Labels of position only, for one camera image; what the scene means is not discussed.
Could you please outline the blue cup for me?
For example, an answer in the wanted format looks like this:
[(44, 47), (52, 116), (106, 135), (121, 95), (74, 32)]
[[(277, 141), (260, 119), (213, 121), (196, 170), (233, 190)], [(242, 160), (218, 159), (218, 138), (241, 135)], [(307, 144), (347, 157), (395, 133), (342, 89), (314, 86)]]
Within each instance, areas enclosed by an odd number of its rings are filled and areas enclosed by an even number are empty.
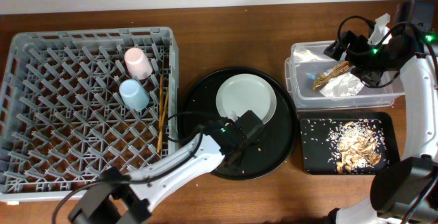
[(128, 79), (119, 86), (123, 102), (130, 110), (141, 112), (150, 102), (149, 94), (142, 85), (134, 79)]

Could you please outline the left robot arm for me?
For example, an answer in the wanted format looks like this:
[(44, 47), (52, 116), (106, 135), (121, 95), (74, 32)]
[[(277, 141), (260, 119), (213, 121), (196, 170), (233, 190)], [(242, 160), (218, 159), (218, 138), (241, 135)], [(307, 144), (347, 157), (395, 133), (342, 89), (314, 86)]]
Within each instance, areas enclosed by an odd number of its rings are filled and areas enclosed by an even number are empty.
[(197, 125), (177, 152), (143, 169), (122, 174), (112, 167), (81, 187), (70, 223), (145, 223), (153, 210), (193, 179), (234, 161), (263, 130), (257, 118), (219, 118)]

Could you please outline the brown snack wrapper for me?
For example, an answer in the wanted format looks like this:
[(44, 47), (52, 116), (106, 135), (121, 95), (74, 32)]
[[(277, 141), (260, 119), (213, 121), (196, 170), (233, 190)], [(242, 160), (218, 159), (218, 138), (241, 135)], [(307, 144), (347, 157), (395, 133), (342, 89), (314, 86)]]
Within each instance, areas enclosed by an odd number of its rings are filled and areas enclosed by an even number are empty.
[(328, 84), (330, 79), (336, 78), (344, 74), (350, 68), (348, 61), (342, 61), (339, 64), (325, 70), (313, 82), (312, 90), (317, 90)]

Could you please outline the wooden chopstick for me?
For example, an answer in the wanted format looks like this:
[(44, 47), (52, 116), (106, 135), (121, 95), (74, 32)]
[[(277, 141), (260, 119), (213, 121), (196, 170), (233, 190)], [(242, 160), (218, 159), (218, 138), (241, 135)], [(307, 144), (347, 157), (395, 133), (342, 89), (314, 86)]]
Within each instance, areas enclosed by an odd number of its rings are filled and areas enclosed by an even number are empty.
[(157, 152), (160, 154), (162, 150), (162, 114), (163, 114), (163, 98), (164, 96), (164, 77), (160, 76), (160, 90), (159, 90), (159, 120), (158, 120), (158, 128), (159, 128), (159, 136), (157, 142)]
[(168, 100), (169, 100), (169, 91), (166, 93), (166, 98), (165, 98), (165, 102), (164, 102), (164, 107), (163, 107), (163, 112), (161, 115), (161, 120), (160, 120), (160, 124), (159, 124), (159, 128), (160, 131), (163, 131), (163, 126), (164, 126), (164, 120), (166, 118), (166, 114), (167, 114), (167, 108), (168, 108)]

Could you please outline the grey plate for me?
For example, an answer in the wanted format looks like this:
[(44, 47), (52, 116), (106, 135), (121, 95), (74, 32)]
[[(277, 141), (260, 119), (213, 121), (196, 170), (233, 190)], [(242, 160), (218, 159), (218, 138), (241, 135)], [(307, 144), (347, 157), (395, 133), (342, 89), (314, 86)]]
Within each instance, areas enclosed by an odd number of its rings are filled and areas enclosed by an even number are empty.
[(250, 110), (266, 124), (276, 111), (276, 95), (273, 87), (262, 77), (249, 73), (238, 74), (219, 87), (216, 109), (220, 116), (234, 121)]

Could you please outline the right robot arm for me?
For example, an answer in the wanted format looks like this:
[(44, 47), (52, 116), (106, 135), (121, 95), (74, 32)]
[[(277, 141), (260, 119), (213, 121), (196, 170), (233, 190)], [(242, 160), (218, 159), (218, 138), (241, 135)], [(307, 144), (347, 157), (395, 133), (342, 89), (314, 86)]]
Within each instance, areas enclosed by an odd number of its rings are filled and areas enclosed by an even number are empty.
[(388, 15), (372, 21), (369, 36), (337, 31), (324, 54), (345, 58), (368, 88), (384, 88), (381, 76), (400, 78), (406, 101), (407, 139), (399, 162), (379, 171), (370, 196), (349, 208), (335, 208), (327, 223), (437, 222), (437, 34), (431, 1), (412, 0), (397, 7), (394, 26)]

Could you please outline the pink cup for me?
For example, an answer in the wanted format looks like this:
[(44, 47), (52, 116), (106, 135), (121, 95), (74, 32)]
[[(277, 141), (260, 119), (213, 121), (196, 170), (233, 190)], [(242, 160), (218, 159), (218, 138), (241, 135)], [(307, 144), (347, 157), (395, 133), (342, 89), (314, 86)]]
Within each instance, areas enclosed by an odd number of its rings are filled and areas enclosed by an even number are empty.
[(124, 54), (127, 70), (132, 77), (139, 80), (148, 78), (153, 73), (153, 67), (146, 54), (140, 48), (133, 47)]

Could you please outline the white tissue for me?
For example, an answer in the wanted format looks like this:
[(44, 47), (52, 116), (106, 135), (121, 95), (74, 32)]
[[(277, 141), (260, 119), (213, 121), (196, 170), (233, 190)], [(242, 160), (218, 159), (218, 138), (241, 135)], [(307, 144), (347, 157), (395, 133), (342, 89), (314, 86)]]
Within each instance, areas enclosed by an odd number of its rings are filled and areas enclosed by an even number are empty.
[(328, 83), (320, 89), (320, 93), (325, 97), (351, 97), (357, 95), (363, 87), (364, 85), (358, 77), (347, 72), (330, 79)]

